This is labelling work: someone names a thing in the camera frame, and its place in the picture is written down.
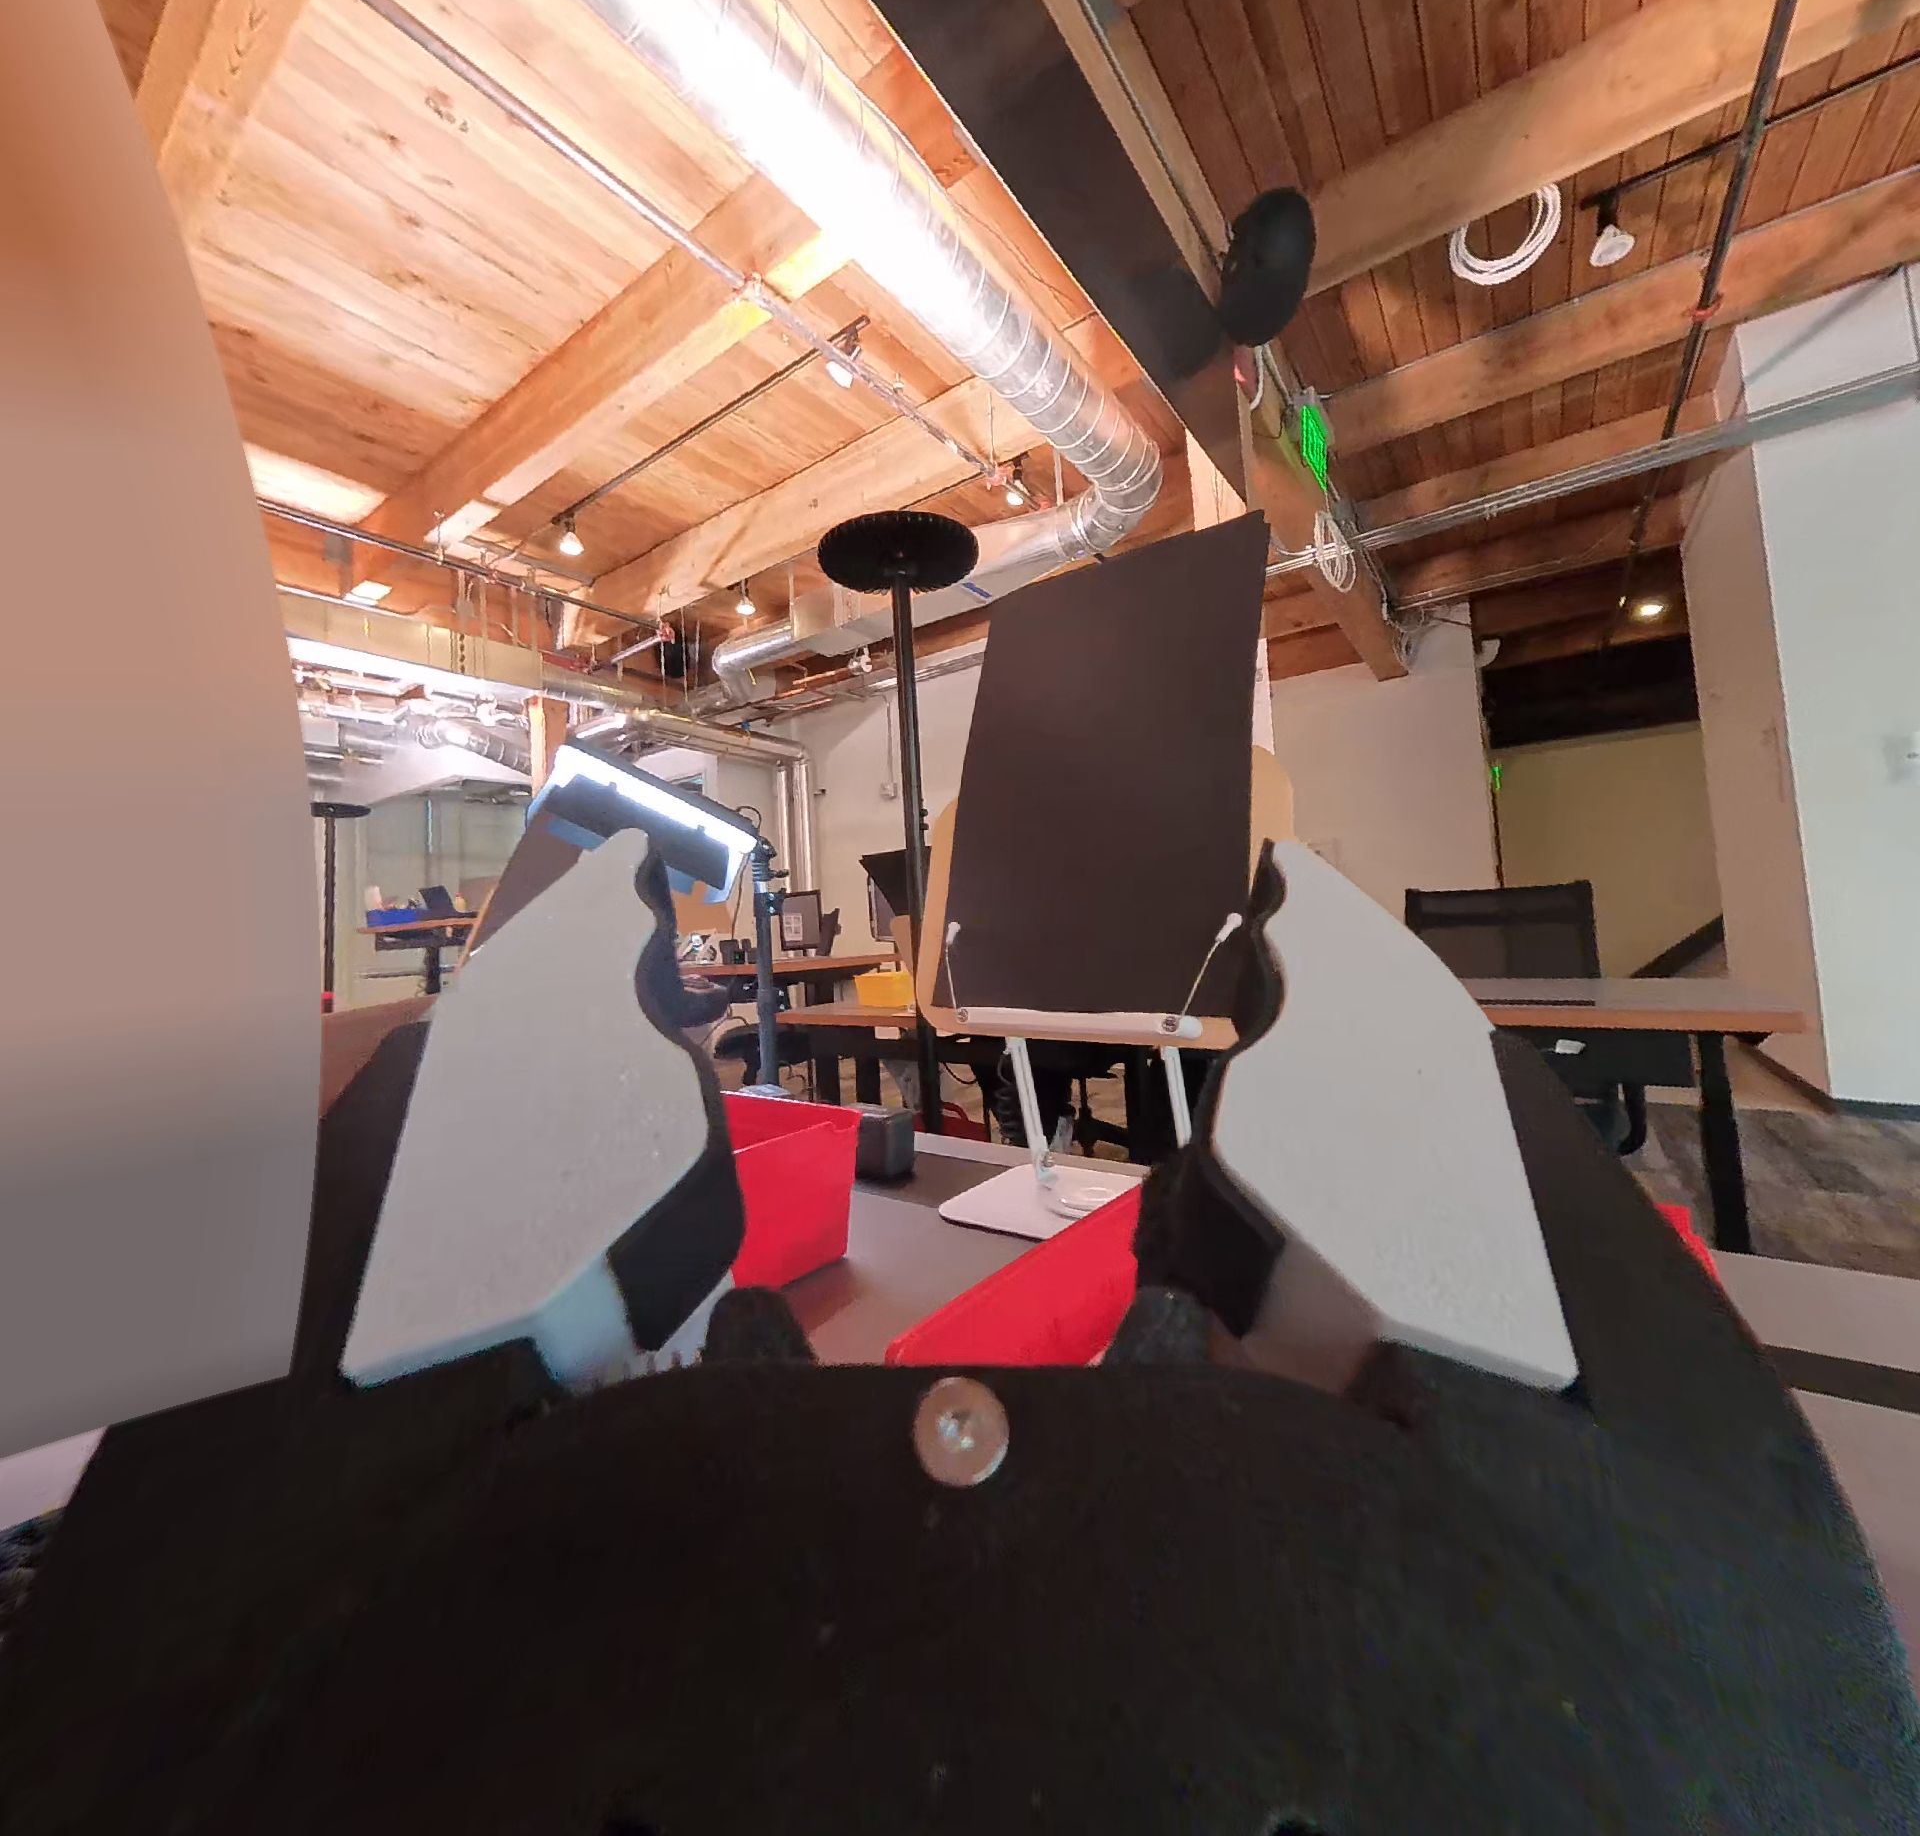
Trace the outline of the silver ventilation duct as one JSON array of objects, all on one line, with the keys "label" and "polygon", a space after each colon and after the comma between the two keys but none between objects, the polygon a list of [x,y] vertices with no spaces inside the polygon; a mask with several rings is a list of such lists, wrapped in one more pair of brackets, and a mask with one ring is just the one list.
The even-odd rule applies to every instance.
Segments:
[{"label": "silver ventilation duct", "polygon": [[1086,552],[1139,528],[1161,488],[1153,438],[785,0],[581,3],[1081,471],[1073,536]]}]

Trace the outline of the black floor lamp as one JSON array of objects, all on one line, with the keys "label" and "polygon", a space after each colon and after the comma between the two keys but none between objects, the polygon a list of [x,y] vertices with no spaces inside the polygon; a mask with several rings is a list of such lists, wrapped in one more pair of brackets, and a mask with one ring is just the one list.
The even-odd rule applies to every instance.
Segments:
[{"label": "black floor lamp", "polygon": [[906,859],[909,969],[925,955],[928,838],[914,685],[914,596],[963,583],[977,563],[973,532],[921,510],[868,512],[832,528],[818,549],[824,577],[859,594],[888,594],[901,736],[901,792]]}]

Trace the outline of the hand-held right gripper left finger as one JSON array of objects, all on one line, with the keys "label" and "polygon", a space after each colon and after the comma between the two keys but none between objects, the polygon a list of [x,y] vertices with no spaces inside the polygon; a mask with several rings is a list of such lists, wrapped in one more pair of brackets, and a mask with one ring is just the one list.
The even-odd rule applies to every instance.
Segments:
[{"label": "hand-held right gripper left finger", "polygon": [[351,1385],[506,1343],[560,1387],[698,1360],[745,1203],[677,1005],[670,891],[642,832],[584,852],[467,961],[397,1140]]}]

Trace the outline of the black mesh office chair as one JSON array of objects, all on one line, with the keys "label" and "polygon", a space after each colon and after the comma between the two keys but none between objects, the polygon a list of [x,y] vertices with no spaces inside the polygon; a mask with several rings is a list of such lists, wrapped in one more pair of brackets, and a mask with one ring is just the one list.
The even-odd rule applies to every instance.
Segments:
[{"label": "black mesh office chair", "polygon": [[[1597,906],[1588,883],[1420,891],[1408,889],[1405,929],[1459,980],[1599,980]],[[1621,1155],[1643,1149],[1645,1078],[1629,1067],[1656,1063],[1656,1034],[1523,1031],[1588,1115],[1600,1143]]]}]

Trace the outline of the black flat board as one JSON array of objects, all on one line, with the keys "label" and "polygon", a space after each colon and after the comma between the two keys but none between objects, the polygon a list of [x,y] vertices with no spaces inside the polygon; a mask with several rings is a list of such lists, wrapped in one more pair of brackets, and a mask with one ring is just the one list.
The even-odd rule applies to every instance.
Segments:
[{"label": "black flat board", "polygon": [[1248,512],[998,603],[931,1008],[1229,1013],[1266,544]]}]

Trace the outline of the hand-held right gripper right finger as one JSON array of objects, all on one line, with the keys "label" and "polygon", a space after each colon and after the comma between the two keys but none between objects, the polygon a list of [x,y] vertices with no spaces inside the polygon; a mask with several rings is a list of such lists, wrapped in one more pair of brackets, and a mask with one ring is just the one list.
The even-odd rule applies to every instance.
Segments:
[{"label": "hand-held right gripper right finger", "polygon": [[1236,1039],[1148,1177],[1138,1286],[1201,1352],[1347,1394],[1389,1346],[1562,1394],[1578,1356],[1465,985],[1299,840],[1261,852]]}]

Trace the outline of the bright light panel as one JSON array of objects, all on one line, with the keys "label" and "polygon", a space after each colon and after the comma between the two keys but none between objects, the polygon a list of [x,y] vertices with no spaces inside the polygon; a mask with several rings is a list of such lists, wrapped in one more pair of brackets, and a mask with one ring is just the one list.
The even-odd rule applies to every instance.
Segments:
[{"label": "bright light panel", "polygon": [[543,828],[581,852],[642,830],[677,889],[703,885],[715,898],[731,895],[742,871],[766,847],[760,828],[740,812],[590,741],[558,751],[524,828]]}]

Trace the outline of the black round ceiling speaker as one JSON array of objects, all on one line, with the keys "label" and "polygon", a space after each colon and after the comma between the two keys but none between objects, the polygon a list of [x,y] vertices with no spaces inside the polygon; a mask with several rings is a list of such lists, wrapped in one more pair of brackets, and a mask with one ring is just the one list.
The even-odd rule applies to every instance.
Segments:
[{"label": "black round ceiling speaker", "polygon": [[1216,312],[1240,350],[1272,343],[1302,306],[1315,259],[1315,218],[1296,187],[1262,191],[1229,225]]}]

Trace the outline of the wooden office desk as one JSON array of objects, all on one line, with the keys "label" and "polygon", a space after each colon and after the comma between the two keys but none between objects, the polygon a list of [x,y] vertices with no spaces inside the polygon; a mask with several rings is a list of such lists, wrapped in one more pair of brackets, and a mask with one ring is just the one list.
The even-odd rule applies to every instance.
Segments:
[{"label": "wooden office desk", "polygon": [[1753,1251],[1724,1049],[1809,1034],[1809,1012],[1730,980],[1465,980],[1465,988],[1491,1024],[1542,1034],[1542,1055],[1556,1063],[1597,1042],[1597,1059],[1578,1063],[1568,1087],[1617,1094],[1627,1128],[1600,1134],[1621,1155],[1643,1149],[1649,1084],[1694,1084],[1712,1247]]}]

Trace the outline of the wooden book stand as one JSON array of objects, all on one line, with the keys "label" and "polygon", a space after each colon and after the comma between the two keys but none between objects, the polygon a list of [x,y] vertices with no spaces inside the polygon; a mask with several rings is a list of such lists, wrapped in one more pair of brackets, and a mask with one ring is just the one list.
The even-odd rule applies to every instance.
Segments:
[{"label": "wooden book stand", "polygon": [[1040,1128],[1032,1042],[1118,1049],[1127,1061],[1157,1056],[1167,1084],[1173,1134],[1184,1145],[1192,1112],[1181,1056],[1220,1055],[1232,1043],[1236,1028],[1229,1013],[1201,1015],[1190,1005],[1157,1012],[965,1008],[949,971],[956,944],[958,922],[951,918],[937,947],[921,947],[914,955],[914,1000],[937,1034],[982,1036],[1006,1045],[1019,1097],[1027,1157],[944,1200],[938,1216],[977,1231],[1043,1240],[1114,1203],[1126,1186],[1112,1164],[1055,1159]]}]

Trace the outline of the black light stand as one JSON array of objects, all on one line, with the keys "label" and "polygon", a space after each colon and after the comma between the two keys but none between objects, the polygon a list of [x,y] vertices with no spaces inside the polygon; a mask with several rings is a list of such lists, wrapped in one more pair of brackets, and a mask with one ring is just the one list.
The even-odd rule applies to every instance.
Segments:
[{"label": "black light stand", "polygon": [[759,837],[749,852],[749,883],[755,906],[755,1005],[756,1005],[756,1089],[763,1096],[781,1094],[781,995],[778,995],[778,946],[781,946],[781,872],[775,871],[773,845]]}]

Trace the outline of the red plastic bin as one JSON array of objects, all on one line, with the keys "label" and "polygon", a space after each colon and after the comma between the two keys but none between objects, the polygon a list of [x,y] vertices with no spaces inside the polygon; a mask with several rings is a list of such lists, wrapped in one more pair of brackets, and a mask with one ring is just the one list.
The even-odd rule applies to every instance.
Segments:
[{"label": "red plastic bin", "polygon": [[[886,1352],[894,1368],[1090,1368],[1136,1294],[1192,1294],[1229,1338],[1283,1374],[1325,1389],[1346,1385],[1378,1343],[1414,1346],[1411,1330],[1367,1313],[1306,1250],[1232,1194],[1173,1177],[1146,1183],[1064,1232],[1030,1247],[970,1290],[906,1329]],[[1744,1336],[1712,1255],[1688,1216],[1648,1203],[1615,1162],[1573,1159],[1579,1177],[1533,1186],[1548,1262],[1568,1334],[1613,1338],[1656,1365],[1687,1362],[1682,1347]]]},{"label": "red plastic bin", "polygon": [[850,1106],[722,1096],[745,1231],[740,1290],[781,1290],[849,1251],[859,1117]]}]

